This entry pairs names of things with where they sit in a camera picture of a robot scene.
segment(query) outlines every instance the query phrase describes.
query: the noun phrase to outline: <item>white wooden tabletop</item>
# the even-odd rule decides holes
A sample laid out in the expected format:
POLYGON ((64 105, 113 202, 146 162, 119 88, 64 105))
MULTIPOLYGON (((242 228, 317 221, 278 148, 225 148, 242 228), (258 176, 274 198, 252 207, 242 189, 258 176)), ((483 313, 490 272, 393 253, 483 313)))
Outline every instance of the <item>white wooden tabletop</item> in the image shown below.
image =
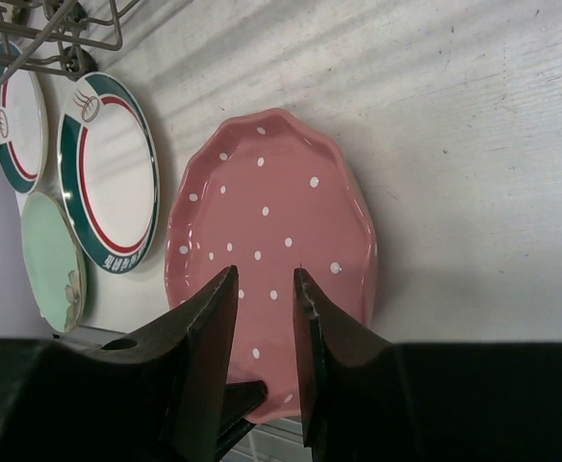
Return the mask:
MULTIPOLYGON (((136 270, 89 265, 87 325, 129 331, 166 311, 166 218, 186 162, 227 117, 281 107, 339 145, 370 206, 377 333, 562 339, 562 1, 148 0, 123 27, 122 50, 92 55, 148 118, 160 228, 136 270)), ((73 84, 41 81, 43 181, 59 196, 73 84)))

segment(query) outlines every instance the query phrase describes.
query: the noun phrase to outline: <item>green-rimmed plate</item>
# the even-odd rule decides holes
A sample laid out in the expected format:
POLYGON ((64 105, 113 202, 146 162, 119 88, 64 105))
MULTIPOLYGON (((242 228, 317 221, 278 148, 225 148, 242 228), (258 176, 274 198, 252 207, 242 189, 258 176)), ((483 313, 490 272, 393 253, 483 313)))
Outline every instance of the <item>green-rimmed plate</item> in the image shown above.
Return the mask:
POLYGON ((87 297, 85 260, 61 206, 43 192, 33 192, 20 225, 24 264, 41 315, 53 329, 69 332, 84 311, 87 297))
POLYGON ((82 77, 64 103, 59 177, 69 222, 96 265, 135 268, 153 241, 159 172, 146 119, 114 77, 82 77))
MULTIPOLYGON (((20 50, 10 43, 10 51, 20 50)), ((0 53, 7 53, 3 43, 0 53)), ((0 75, 5 67, 0 66, 0 75)), ((37 185, 48 152, 48 121, 34 72, 17 70, 0 85, 0 164, 12 187, 29 193, 37 185)))

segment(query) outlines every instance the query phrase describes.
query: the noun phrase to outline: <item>mint green bowl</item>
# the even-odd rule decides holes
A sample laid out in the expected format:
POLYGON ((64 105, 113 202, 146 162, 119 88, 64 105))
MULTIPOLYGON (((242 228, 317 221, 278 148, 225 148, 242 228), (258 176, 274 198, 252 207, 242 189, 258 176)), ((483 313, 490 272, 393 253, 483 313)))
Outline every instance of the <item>mint green bowl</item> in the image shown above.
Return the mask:
POLYGON ((67 217, 50 196, 33 192, 24 204, 20 230, 39 311, 53 329, 69 332, 84 312, 87 272, 67 217))

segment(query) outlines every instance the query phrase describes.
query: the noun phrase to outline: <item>metal rack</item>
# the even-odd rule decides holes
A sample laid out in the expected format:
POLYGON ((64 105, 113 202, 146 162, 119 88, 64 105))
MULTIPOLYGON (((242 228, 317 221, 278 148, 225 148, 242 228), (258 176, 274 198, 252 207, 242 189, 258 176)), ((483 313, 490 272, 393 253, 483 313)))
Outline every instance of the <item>metal rack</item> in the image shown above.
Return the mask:
POLYGON ((106 1, 110 6, 110 19, 88 16, 77 0, 0 0, 0 36, 4 44, 2 48, 7 50, 0 52, 0 66, 6 67, 5 72, 0 73, 0 85, 7 82, 18 69, 62 75, 72 80, 97 70, 97 63, 82 47, 119 50, 123 44, 120 18, 132 10, 140 0, 130 0, 120 10, 115 0, 106 1), (43 29, 11 23, 5 17, 7 6, 23 9, 26 13, 42 8, 48 22, 43 29), (111 41, 105 41, 81 37, 90 24, 112 27, 114 39, 111 37, 111 41), (30 39, 31 42, 16 56, 10 50, 8 42, 10 39, 20 38, 30 39), (47 41, 57 42, 58 53, 47 58, 33 58, 36 50, 47 41))

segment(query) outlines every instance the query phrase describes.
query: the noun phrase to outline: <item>pink plate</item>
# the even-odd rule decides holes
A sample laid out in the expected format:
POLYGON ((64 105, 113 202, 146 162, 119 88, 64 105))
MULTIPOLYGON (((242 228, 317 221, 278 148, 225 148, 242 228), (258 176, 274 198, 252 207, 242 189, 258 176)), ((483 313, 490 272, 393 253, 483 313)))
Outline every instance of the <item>pink plate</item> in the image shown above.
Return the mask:
POLYGON ((366 324, 376 255, 369 211, 339 148, 271 109, 226 120, 189 161, 167 225, 167 298, 176 307, 238 266, 228 381, 266 382, 267 401, 248 417, 260 424, 300 414, 294 269, 307 269, 366 324))

